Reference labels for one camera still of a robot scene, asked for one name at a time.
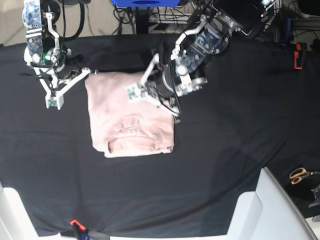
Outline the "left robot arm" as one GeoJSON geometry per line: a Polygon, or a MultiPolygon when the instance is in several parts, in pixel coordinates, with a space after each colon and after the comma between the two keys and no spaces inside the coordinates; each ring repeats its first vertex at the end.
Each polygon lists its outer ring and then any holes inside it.
{"type": "Polygon", "coordinates": [[[171,114],[179,123],[179,98],[201,90],[208,80],[204,73],[209,59],[221,55],[234,32],[248,36],[261,22],[273,0],[211,0],[208,13],[184,30],[171,52],[165,45],[153,55],[142,78],[126,87],[129,101],[146,101],[171,114]]]}

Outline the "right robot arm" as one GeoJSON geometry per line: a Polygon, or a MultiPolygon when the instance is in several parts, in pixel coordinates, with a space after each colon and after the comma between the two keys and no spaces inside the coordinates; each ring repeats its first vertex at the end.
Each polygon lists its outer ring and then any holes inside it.
{"type": "Polygon", "coordinates": [[[64,95],[79,81],[85,80],[97,70],[83,67],[84,57],[73,55],[65,43],[76,40],[85,23],[85,5],[87,0],[78,1],[80,7],[80,23],[73,36],[60,35],[56,22],[65,17],[66,1],[57,0],[25,0],[22,11],[22,22],[26,28],[26,48],[24,61],[34,70],[46,92],[46,108],[55,107],[60,110],[64,104],[64,95]]]}

